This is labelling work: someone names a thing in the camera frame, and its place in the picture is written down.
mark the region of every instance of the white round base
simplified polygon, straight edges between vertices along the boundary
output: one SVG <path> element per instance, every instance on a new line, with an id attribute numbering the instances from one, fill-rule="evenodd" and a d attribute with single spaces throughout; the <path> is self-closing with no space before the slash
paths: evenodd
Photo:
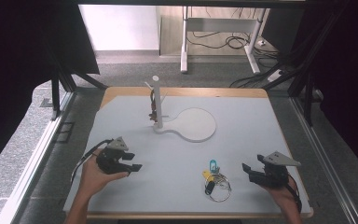
<path id="1" fill-rule="evenodd" d="M 153 126 L 156 133 L 177 133 L 189 142 L 208 140 L 216 131 L 216 121 L 206 110 L 189 108 L 182 111 L 176 119 L 163 122 L 163 127 Z"/>

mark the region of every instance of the cable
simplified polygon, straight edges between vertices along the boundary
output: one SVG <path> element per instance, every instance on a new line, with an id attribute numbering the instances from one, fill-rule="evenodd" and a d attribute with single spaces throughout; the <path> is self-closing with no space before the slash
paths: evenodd
<path id="1" fill-rule="evenodd" d="M 99 144 L 97 144 L 97 146 L 93 147 L 92 149 L 90 149 L 86 154 L 84 154 L 84 156 L 80 159 L 80 161 L 77 163 L 76 167 L 75 167 L 75 170 L 72 172 L 72 176 L 71 176 L 71 186 L 72 186 L 72 183 L 74 182 L 74 179 L 75 179 L 75 175 L 76 175 L 76 172 L 77 172 L 77 169 L 81 166 L 81 164 L 84 163 L 84 161 L 90 156 L 92 155 L 92 153 L 97 150 L 98 147 L 100 147 L 101 145 L 103 144 L 108 144 L 110 142 L 112 142 L 113 139 L 110 139 L 110 140 L 103 140 L 102 142 L 100 142 Z"/>

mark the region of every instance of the key ring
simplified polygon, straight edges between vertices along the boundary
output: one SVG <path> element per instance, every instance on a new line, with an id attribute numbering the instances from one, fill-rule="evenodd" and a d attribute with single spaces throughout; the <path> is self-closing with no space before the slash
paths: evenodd
<path id="1" fill-rule="evenodd" d="M 227 195 L 225 198 L 223 199 L 216 199 L 212 196 L 212 192 L 209 195 L 209 197 L 217 203 L 221 203 L 225 200 L 227 200 L 227 198 L 229 197 L 229 195 L 231 194 L 231 186 L 229 185 L 228 179 L 222 175 L 222 174 L 210 174 L 205 178 L 205 189 L 207 189 L 208 184 L 210 183 L 210 181 L 208 181 L 211 177 L 213 177 L 213 182 L 216 186 L 219 186 L 220 189 L 227 189 Z"/>

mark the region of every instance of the white stand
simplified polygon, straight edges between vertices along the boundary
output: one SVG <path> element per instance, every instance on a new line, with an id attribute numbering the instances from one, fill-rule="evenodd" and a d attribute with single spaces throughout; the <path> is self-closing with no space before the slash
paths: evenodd
<path id="1" fill-rule="evenodd" d="M 255 56 L 253 55 L 253 48 L 257 40 L 258 33 L 263 23 L 265 8 L 261 8 L 257 20 L 251 19 L 214 19 L 214 18 L 189 18 L 187 16 L 188 7 L 184 7 L 183 14 L 183 39 L 182 39 L 182 52 L 180 71 L 187 72 L 187 32 L 203 31 L 203 32 L 242 32 L 252 33 L 251 42 L 249 46 L 245 46 L 246 55 L 248 56 L 249 63 L 252 66 L 254 74 L 260 73 L 257 66 Z"/>
<path id="2" fill-rule="evenodd" d="M 206 141 L 214 134 L 216 131 L 214 117 L 200 108 L 186 109 L 175 119 L 163 122 L 158 77 L 153 76 L 153 81 L 157 113 L 157 123 L 153 125 L 153 129 L 156 133 L 176 133 L 186 141 L 195 143 Z"/>

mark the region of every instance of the gray carpet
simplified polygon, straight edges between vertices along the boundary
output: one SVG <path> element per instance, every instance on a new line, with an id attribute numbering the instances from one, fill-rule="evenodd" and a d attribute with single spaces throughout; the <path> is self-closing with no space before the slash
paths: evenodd
<path id="1" fill-rule="evenodd" d="M 228 87 L 246 74 L 251 74 L 247 63 L 191 63 L 188 75 L 180 74 L 179 63 L 100 64 L 101 75 L 93 76 L 109 86 L 144 86 L 153 75 L 160 77 L 167 87 Z M 63 204 L 70 188 L 70 176 L 81 157 L 90 133 L 95 113 L 100 106 L 103 91 L 76 77 L 79 88 L 64 122 L 73 125 L 72 134 L 57 134 L 58 140 L 50 146 L 36 179 L 27 194 L 14 223 L 63 223 Z M 295 110 L 284 91 L 288 83 L 269 93 L 270 101 L 282 127 L 282 132 L 294 158 L 303 164 L 299 173 L 314 208 L 314 216 L 304 223 L 348 223 L 337 197 L 332 191 L 309 138 L 305 135 Z M 349 189 L 358 207 L 358 160 L 325 120 L 317 105 L 312 111 L 315 130 L 326 146 L 332 163 Z M 89 223 L 117 223 L 116 220 L 90 220 Z M 242 223 L 283 223 L 282 219 L 247 219 Z"/>

